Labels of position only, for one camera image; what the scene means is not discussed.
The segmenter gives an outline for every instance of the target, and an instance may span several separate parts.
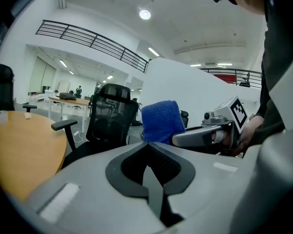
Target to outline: blue cloth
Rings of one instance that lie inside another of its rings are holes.
[[[141,110],[144,141],[170,144],[172,134],[185,132],[176,101],[164,100],[145,106]]]

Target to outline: black railing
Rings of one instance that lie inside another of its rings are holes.
[[[201,70],[236,86],[262,87],[262,73],[260,72],[233,68],[201,68]]]
[[[126,47],[98,33],[71,24],[43,20],[36,35],[72,41],[99,50],[129,64],[143,73],[147,69],[148,62]]]

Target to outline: round ceiling light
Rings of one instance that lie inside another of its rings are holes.
[[[143,20],[148,20],[151,18],[151,13],[148,10],[142,10],[142,11],[140,11],[139,16]]]

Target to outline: round wooden table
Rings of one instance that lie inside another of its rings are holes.
[[[64,131],[53,131],[54,121],[31,113],[8,111],[0,124],[0,184],[20,200],[61,169],[65,150]]]

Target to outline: black bag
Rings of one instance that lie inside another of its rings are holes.
[[[76,100],[76,97],[74,95],[71,95],[70,93],[60,93],[60,99],[71,99]]]

